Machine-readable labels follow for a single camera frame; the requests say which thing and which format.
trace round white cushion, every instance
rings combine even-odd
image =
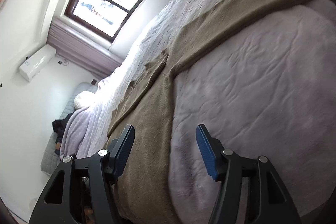
[[[75,97],[73,105],[75,110],[90,107],[95,102],[95,94],[90,91],[82,91],[79,95]]]

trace blue gripper pad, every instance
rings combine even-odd
[[[128,156],[131,152],[134,143],[134,138],[135,138],[134,127],[132,125],[127,125],[118,140],[118,142],[120,141],[121,144],[117,143],[115,145],[116,147],[119,147],[115,155],[115,166],[113,171],[115,178],[120,177],[124,172]]]
[[[211,176],[213,180],[217,181],[218,171],[216,168],[216,156],[209,143],[209,138],[211,138],[211,136],[205,125],[198,125],[196,128],[196,141],[198,148],[202,154],[205,168],[207,169],[209,176]]]

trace gray quilted mattress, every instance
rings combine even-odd
[[[74,90],[73,94],[71,95],[67,105],[65,106],[65,109],[63,110],[60,116],[60,119],[64,119],[69,113],[75,111],[75,107],[74,107],[75,97],[82,91],[90,91],[94,93],[97,91],[97,86],[93,86],[90,83],[86,83],[86,82],[80,83]],[[57,138],[57,134],[53,132],[48,141],[48,144],[45,149],[42,162],[41,162],[41,171],[44,173],[47,173],[48,175],[51,175],[55,171],[57,165],[60,162],[59,156],[55,153],[56,138]]]

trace metal screw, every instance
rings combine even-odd
[[[70,162],[71,160],[72,160],[72,157],[71,157],[71,156],[66,156],[66,157],[63,158],[63,162],[64,162],[64,163],[68,163],[68,162]]]
[[[231,149],[226,148],[223,150],[223,153],[227,156],[231,156],[233,154],[233,151]]]
[[[260,156],[259,157],[259,160],[262,162],[262,163],[266,163],[266,162],[268,162],[268,159],[265,157],[265,156]]]
[[[108,151],[106,149],[102,149],[98,151],[98,155],[99,156],[105,156],[108,153]]]

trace bed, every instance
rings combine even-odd
[[[84,158],[104,147],[112,111],[145,64],[162,54],[183,26],[221,1],[171,0],[122,65],[98,84],[95,104],[71,117],[60,157]],[[241,156],[267,155],[300,216],[325,203],[336,179],[335,54],[336,7],[330,0],[312,0],[263,17],[177,75],[166,181],[176,217],[150,216],[158,215],[151,211],[157,207],[149,209],[147,199],[142,201],[147,217],[125,213],[125,203],[117,203],[122,216],[134,223],[208,222],[219,185],[207,175],[196,145],[199,123]]]

